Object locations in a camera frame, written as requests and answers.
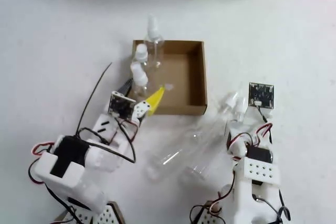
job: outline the open cardboard box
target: open cardboard box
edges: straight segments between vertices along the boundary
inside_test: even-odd
[[[141,43],[133,42],[133,55]],[[153,78],[174,88],[164,92],[155,114],[203,115],[207,108],[204,43],[166,40],[162,68]]]

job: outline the white plastic bracket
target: white plastic bracket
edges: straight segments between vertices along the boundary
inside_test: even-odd
[[[280,171],[278,166],[274,164],[244,157],[235,166],[234,170],[236,173],[241,173],[245,178],[280,185]]]

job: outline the mounting plate with holes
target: mounting plate with holes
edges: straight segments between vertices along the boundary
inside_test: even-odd
[[[235,171],[243,173],[246,178],[280,185],[280,171],[279,167],[275,164],[244,157],[235,166]]]
[[[223,222],[220,219],[210,215],[208,210],[203,211],[200,219],[197,222],[197,224],[216,224],[216,223],[222,224]]]
[[[250,82],[248,88],[248,105],[273,109],[274,86]]]
[[[142,118],[150,108],[151,106],[149,105],[149,103],[147,103],[146,101],[142,101],[135,105],[133,113],[136,118]]]
[[[75,209],[76,216],[83,224],[125,224],[125,220],[116,202],[111,201],[100,215],[94,214],[92,211],[72,205]],[[70,213],[67,213],[61,221],[69,221],[72,219]],[[75,220],[67,222],[68,224],[76,224]]]

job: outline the black wire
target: black wire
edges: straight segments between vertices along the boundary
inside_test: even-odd
[[[130,137],[128,136],[127,132],[125,131],[124,127],[121,125],[121,123],[118,121],[118,119],[114,118],[115,121],[117,122],[120,130],[124,133],[125,137],[127,138],[127,141],[129,142],[131,148],[132,148],[132,152],[133,152],[133,159],[134,159],[134,162],[136,161],[136,156],[135,156],[135,149],[134,149],[134,146],[133,146],[133,140],[130,139]]]
[[[100,81],[101,81],[101,79],[103,78],[105,72],[108,70],[108,68],[111,66],[111,64],[112,64],[112,63],[110,63],[110,64],[105,68],[104,72],[101,74],[101,76],[100,76],[98,82],[96,83],[96,86],[94,87],[94,89],[93,89],[93,91],[92,91],[92,93],[91,93],[91,95],[90,95],[90,97],[89,97],[87,103],[85,104],[84,110],[83,110],[83,112],[82,112],[82,115],[80,116],[80,119],[79,119],[79,122],[78,122],[78,125],[77,125],[76,134],[77,134],[77,132],[78,132],[78,130],[79,130],[80,123],[82,122],[83,116],[84,116],[84,114],[85,114],[85,110],[86,110],[87,106],[89,105],[89,102],[90,102],[90,100],[91,100],[91,98],[92,98],[94,92],[96,91],[96,88],[97,88],[98,84],[100,83]]]
[[[253,199],[254,200],[261,200],[263,202],[265,202],[267,205],[269,205],[269,207],[276,213],[277,215],[277,221],[280,221],[282,222],[282,219],[281,219],[281,215],[279,214],[279,212],[274,208],[274,206],[272,206],[272,204],[270,202],[268,202],[267,200],[263,199],[263,198],[259,198],[255,195],[253,195]]]
[[[234,186],[234,184],[235,184],[235,178],[236,178],[236,172],[233,171],[233,180],[232,180],[232,184],[231,184],[231,186],[230,186],[229,191],[228,191],[225,195],[219,197],[218,199],[213,200],[213,201],[211,202],[211,205],[212,205],[213,203],[216,203],[216,202],[221,201],[222,199],[226,198],[226,197],[231,193],[231,191],[232,191],[232,189],[233,189],[233,186]],[[196,216],[196,218],[195,218],[194,221],[191,219],[191,214],[192,214],[192,212],[193,212],[193,210],[194,210],[195,207],[202,207],[202,208],[207,209],[207,210],[208,210],[208,214],[210,214],[211,216],[214,216],[214,217],[217,217],[217,218],[221,219],[221,220],[223,221],[223,223],[226,224],[225,220],[224,220],[222,217],[217,216],[217,215],[213,214],[212,212],[210,212],[210,209],[207,208],[206,205],[195,205],[195,206],[193,206],[193,207],[191,208],[190,213],[189,213],[189,220],[190,220],[191,223],[196,223],[195,220],[197,220],[197,217],[198,217],[198,219],[199,219],[199,216]]]
[[[82,131],[89,131],[91,132],[93,135],[99,137],[100,141],[103,143],[103,144],[106,144],[106,145],[109,145],[109,141],[107,141],[104,137],[102,137],[100,134],[98,134],[97,132],[95,132],[94,130],[90,129],[90,128],[87,128],[87,127],[83,127],[83,128],[80,128],[77,132],[77,136],[79,136],[79,134],[82,132]]]
[[[269,205],[270,208],[273,209],[273,211],[277,214],[277,220],[276,220],[277,223],[282,223],[281,215],[282,215],[283,212],[285,213],[285,216],[286,216],[287,220],[289,220],[289,221],[291,220],[289,209],[285,205],[283,205],[284,201],[282,200],[282,196],[280,197],[280,201],[281,201],[282,206],[279,208],[278,211],[274,208],[274,206],[272,206],[272,204],[269,201],[267,201],[263,198],[257,197],[254,194],[252,195],[252,197],[253,197],[254,200],[261,200],[261,201],[265,202],[267,205]]]
[[[287,220],[291,220],[291,217],[290,217],[290,211],[289,211],[289,209],[285,206],[284,199],[282,198],[282,194],[281,194],[280,189],[279,189],[279,197],[280,197],[280,201],[281,201],[281,205],[282,205],[282,207],[279,209],[280,216],[281,216],[282,212],[284,212],[284,214],[285,214]]]
[[[211,204],[221,201],[222,199],[226,198],[231,193],[231,191],[233,189],[233,186],[235,184],[235,178],[236,178],[236,172],[233,171],[233,180],[232,180],[232,184],[231,184],[231,187],[230,187],[229,191],[225,195],[223,195],[223,196],[219,197],[218,199],[212,201]]]
[[[70,208],[73,210],[73,212],[75,212],[75,208],[73,206],[70,206]],[[71,221],[73,221],[73,218],[72,217],[70,220],[64,220],[64,221],[59,221],[59,220],[54,220],[52,223],[50,224],[63,224],[63,223],[69,223]]]
[[[37,185],[42,185],[42,184],[44,184],[43,181],[38,181],[38,180],[34,179],[33,176],[31,175],[31,169],[32,169],[33,165],[34,165],[39,159],[40,159],[40,158],[35,159],[35,160],[30,164],[30,166],[28,167],[28,177],[29,177],[30,180],[31,180],[32,182],[34,182],[35,184],[37,184]]]
[[[40,153],[42,153],[44,151],[47,151],[47,150],[48,150],[48,148],[44,148],[44,149],[39,150],[38,152],[35,152],[35,154],[40,154]]]
[[[135,153],[133,153],[133,160],[132,160],[132,159],[130,159],[129,157],[126,157],[126,156],[124,156],[124,155],[122,155],[122,154],[120,154],[120,153],[118,153],[118,152],[115,152],[115,151],[113,151],[113,150],[111,150],[111,149],[109,149],[109,148],[107,148],[107,147],[104,147],[104,146],[101,146],[101,145],[98,145],[98,144],[95,144],[95,143],[87,142],[87,141],[86,141],[86,143],[87,143],[88,145],[91,145],[91,146],[100,148],[100,149],[102,149],[102,150],[104,150],[104,151],[107,151],[107,152],[109,152],[109,153],[112,153],[112,154],[114,154],[114,155],[116,155],[116,156],[122,157],[123,159],[126,159],[128,162],[131,162],[131,163],[133,163],[133,164],[134,164],[135,161],[136,161],[136,159],[135,159]]]
[[[268,123],[266,117],[265,117],[264,114],[261,112],[260,107],[259,107],[259,106],[256,106],[256,107],[257,107],[257,109],[258,109],[260,115],[262,116],[263,121],[264,121],[265,123]],[[271,130],[269,130],[269,142],[270,142],[271,144],[273,144],[273,142],[272,142],[272,134],[271,134]]]
[[[62,206],[65,207],[65,209],[71,214],[71,216],[75,219],[75,221],[78,223],[78,224],[83,224],[83,222],[81,222],[78,217],[76,216],[75,212],[71,209],[71,207],[69,207],[63,200],[61,200],[49,187],[47,187],[46,185],[46,188],[48,190],[48,192],[50,193],[50,195],[55,199],[57,200]]]
[[[192,218],[191,218],[191,215],[192,215],[193,210],[195,209],[195,207],[202,207],[201,211],[204,210],[204,209],[207,209],[207,210],[208,210],[208,208],[205,207],[205,205],[195,205],[195,206],[193,206],[193,207],[190,209],[190,213],[189,213],[189,220],[190,220],[190,223],[192,223],[192,224],[197,223],[197,221],[198,221],[199,218],[200,218],[200,216],[198,216],[198,215],[197,215],[197,217],[196,217],[194,220],[192,220]],[[216,218],[222,220],[223,223],[226,224],[225,220],[224,220],[221,216],[215,215],[215,214],[211,213],[210,211],[208,211],[208,214],[210,214],[211,216],[216,217]]]

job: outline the cable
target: cable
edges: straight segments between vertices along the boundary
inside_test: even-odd
[[[50,190],[49,187],[47,187],[46,185],[46,188],[48,190],[48,192],[50,193],[50,195],[55,199],[57,200],[62,206],[65,207],[65,209],[71,214],[71,216],[75,219],[75,221],[78,223],[78,224],[83,224],[83,222],[81,222],[78,217],[76,216],[75,212],[71,209],[71,207],[69,207],[63,200],[61,200],[52,190]]]
[[[98,144],[95,144],[95,143],[91,143],[91,142],[87,142],[87,143],[88,143],[88,145],[90,145],[90,146],[94,146],[94,147],[100,148],[100,149],[102,149],[102,150],[104,150],[104,151],[107,151],[107,152],[109,152],[109,153],[112,153],[112,154],[114,154],[114,155],[116,155],[116,156],[122,157],[123,159],[126,159],[128,162],[131,162],[131,163],[135,163],[135,162],[136,162],[136,159],[135,159],[135,153],[133,153],[133,160],[132,160],[132,159],[130,159],[129,157],[126,157],[126,156],[124,156],[124,155],[122,155],[122,154],[120,154],[120,153],[118,153],[118,152],[115,152],[115,151],[111,150],[110,148],[107,148],[107,147],[104,147],[104,146],[101,146],[101,145],[98,145]]]
[[[232,180],[232,184],[231,184],[231,187],[230,187],[229,191],[228,191],[225,195],[223,195],[223,196],[219,197],[218,199],[212,201],[211,206],[210,206],[210,208],[209,208],[209,212],[212,212],[211,209],[214,207],[214,205],[215,205],[216,203],[218,203],[218,202],[221,201],[222,199],[225,199],[225,198],[231,193],[231,191],[232,191],[232,189],[233,189],[233,186],[234,186],[234,184],[235,184],[235,178],[236,178],[236,172],[233,171],[233,180]]]
[[[280,213],[280,216],[282,214],[282,211],[284,212],[287,220],[291,220],[291,217],[290,217],[290,211],[289,209],[285,206],[285,203],[284,203],[284,199],[282,198],[282,194],[281,194],[281,191],[279,189],[279,197],[280,197],[280,201],[281,201],[281,205],[282,207],[279,209],[279,213]]]
[[[92,130],[92,129],[90,129],[90,128],[87,128],[87,127],[80,128],[80,129],[78,130],[78,132],[76,133],[76,135],[79,136],[79,134],[80,134],[82,131],[84,131],[84,130],[85,130],[85,131],[89,131],[89,132],[91,132],[93,135],[97,136],[97,137],[100,139],[101,143],[106,144],[106,145],[109,145],[109,141],[107,141],[104,137],[102,137],[100,134],[98,134],[98,132],[95,132],[94,130]]]
[[[272,204],[269,201],[267,201],[267,200],[265,200],[263,198],[259,198],[259,197],[255,196],[255,195],[252,195],[252,197],[253,197],[253,199],[255,201],[261,200],[261,201],[265,202],[267,205],[269,205],[270,208],[272,208],[273,211],[276,213],[276,215],[277,215],[277,221],[281,221],[281,216],[279,215],[278,211],[274,208],[274,206],[272,206]]]
[[[45,142],[45,143],[39,143],[39,144],[36,144],[32,149],[31,149],[31,152],[33,155],[36,155],[36,156],[40,156],[42,155],[41,153],[43,152],[42,150],[37,151],[37,149],[39,149],[41,146],[47,146],[48,148],[53,146],[54,145],[54,142]]]
[[[71,208],[71,210],[73,210],[73,212],[75,212],[75,208],[73,206],[70,206],[70,208]],[[74,217],[72,217],[70,220],[57,220],[57,221],[53,221],[50,224],[69,223],[69,222],[73,221],[73,218]]]
[[[190,212],[189,212],[189,220],[190,220],[190,223],[197,223],[196,221],[198,221],[199,218],[200,218],[201,215],[202,215],[202,210],[201,210],[201,211],[199,212],[199,214],[195,217],[195,219],[192,220],[191,215],[192,215],[193,210],[195,209],[195,207],[202,207],[202,210],[203,210],[203,209],[207,209],[207,210],[208,210],[208,208],[207,208],[205,205],[195,205],[195,206],[193,206],[193,207],[190,209]],[[224,220],[221,216],[215,215],[215,214],[211,213],[210,211],[208,211],[208,214],[210,214],[211,216],[213,216],[213,217],[215,217],[215,218],[220,219],[224,224],[226,224],[225,220]]]
[[[248,135],[249,137],[250,137],[250,139],[251,139],[251,145],[253,145],[253,138],[252,138],[252,136],[251,136],[251,134],[250,133],[248,133],[248,132],[242,132],[242,133],[239,133],[238,135],[236,135],[230,142],[229,142],[229,145],[228,145],[228,150],[230,149],[230,147],[231,147],[231,145],[240,137],[240,136],[242,136],[242,135],[244,135],[244,134],[246,134],[246,135]]]
[[[118,153],[118,152],[113,151],[112,149],[110,149],[110,148],[108,148],[108,147],[105,147],[105,146],[102,146],[102,145],[99,145],[99,144],[96,144],[96,143],[91,143],[91,142],[88,142],[88,141],[85,141],[85,142],[88,143],[88,145],[90,145],[90,146],[94,146],[94,147],[100,148],[100,149],[102,149],[102,150],[104,150],[104,151],[107,151],[107,152],[109,152],[109,153],[112,153],[112,154],[114,154],[114,155],[116,155],[116,156],[122,157],[123,159],[126,159],[128,162],[131,162],[131,163],[134,164],[134,163],[137,161],[137,159],[136,159],[137,157],[136,157],[136,155],[135,155],[135,149],[134,149],[134,146],[133,146],[132,142],[133,142],[133,140],[134,140],[136,134],[134,134],[134,136],[133,136],[132,138],[130,138],[130,137],[128,136],[127,132],[125,131],[125,129],[123,128],[123,126],[120,124],[120,122],[119,122],[116,118],[114,118],[114,119],[116,120],[116,122],[117,122],[117,124],[118,124],[120,130],[123,132],[123,134],[125,135],[125,137],[127,138],[127,141],[129,142],[129,144],[130,144],[130,146],[131,146],[132,153],[133,153],[133,160],[130,159],[129,157],[126,157],[126,156],[124,156],[124,155]],[[97,132],[95,132],[95,131],[93,131],[93,130],[91,130],[91,129],[88,129],[88,128],[85,128],[85,129],[89,130],[90,132],[92,132],[93,134],[95,134],[95,135],[96,135],[97,137],[99,137],[100,139],[104,139],[105,141],[107,141],[105,138],[103,138],[103,137],[102,137],[100,134],[98,134]],[[81,130],[78,131],[78,134],[76,134],[76,137],[77,137],[78,139],[84,141],[84,140],[81,139],[80,136],[79,136],[79,133],[80,133],[80,132],[81,132]]]
[[[132,124],[133,126],[135,126],[135,132],[134,132],[134,135],[132,136],[132,138],[130,139],[132,142],[134,141],[134,139],[135,139],[135,136],[137,135],[137,133],[138,133],[138,130],[139,130],[139,127],[135,124],[135,123],[133,123],[132,121],[128,121],[128,120],[124,120],[124,121],[122,121],[121,123],[120,123],[120,125],[123,125],[123,122],[127,122],[127,123],[129,123],[129,124]]]
[[[252,194],[252,197],[256,201],[261,200],[261,201],[265,202],[267,205],[269,205],[269,207],[272,208],[273,211],[277,214],[277,222],[278,223],[282,223],[282,218],[281,218],[282,212],[285,213],[285,216],[286,216],[287,220],[289,220],[289,221],[291,220],[289,209],[286,206],[282,205],[280,207],[280,209],[277,211],[269,201],[267,201],[263,198],[257,197],[255,194]],[[280,201],[281,201],[281,204],[283,204],[284,201],[282,200],[282,196],[280,197]]]
[[[101,74],[101,76],[100,76],[98,82],[96,83],[96,86],[94,87],[94,89],[93,89],[93,91],[92,91],[92,93],[91,93],[91,95],[90,95],[90,97],[89,97],[87,103],[85,104],[84,110],[83,110],[83,112],[82,112],[82,115],[80,116],[80,119],[79,119],[79,122],[78,122],[78,125],[77,125],[76,134],[77,134],[77,132],[78,132],[78,130],[79,130],[80,123],[82,122],[83,116],[84,116],[84,114],[85,114],[85,110],[86,110],[86,108],[88,107],[89,102],[90,102],[90,100],[91,100],[91,98],[92,98],[94,92],[96,91],[96,88],[97,88],[98,84],[100,83],[100,81],[101,81],[101,79],[103,78],[105,72],[108,70],[108,68],[111,66],[111,64],[112,64],[112,63],[110,63],[110,64],[105,68],[104,72]]]
[[[44,184],[43,181],[38,181],[38,180],[34,179],[33,176],[31,175],[31,169],[32,169],[32,166],[33,166],[39,159],[40,159],[40,158],[35,159],[35,160],[30,164],[30,166],[28,167],[28,177],[30,178],[30,180],[31,180],[33,183],[35,183],[35,184],[37,184],[37,185],[42,185],[42,184]]]
[[[264,116],[264,114],[261,112],[260,107],[259,107],[259,106],[256,106],[256,107],[257,107],[257,109],[258,109],[260,115],[262,116],[263,121],[264,121],[265,123],[267,123],[268,121],[267,121],[266,117]],[[270,142],[271,144],[273,143],[273,142],[272,142],[272,134],[271,134],[271,130],[269,131],[269,142]]]
[[[134,149],[134,146],[133,146],[132,142],[134,141],[134,138],[135,138],[136,134],[134,134],[133,138],[130,138],[130,137],[128,136],[127,132],[125,131],[125,129],[123,128],[123,126],[122,126],[122,125],[120,124],[120,122],[118,121],[118,119],[116,119],[116,118],[114,118],[114,119],[116,120],[116,122],[117,122],[117,124],[118,124],[120,130],[124,133],[125,137],[127,138],[128,142],[129,142],[129,144],[130,144],[130,146],[131,146],[131,148],[132,148],[132,152],[133,152],[133,160],[134,160],[134,162],[135,162],[135,161],[136,161],[135,149]]]

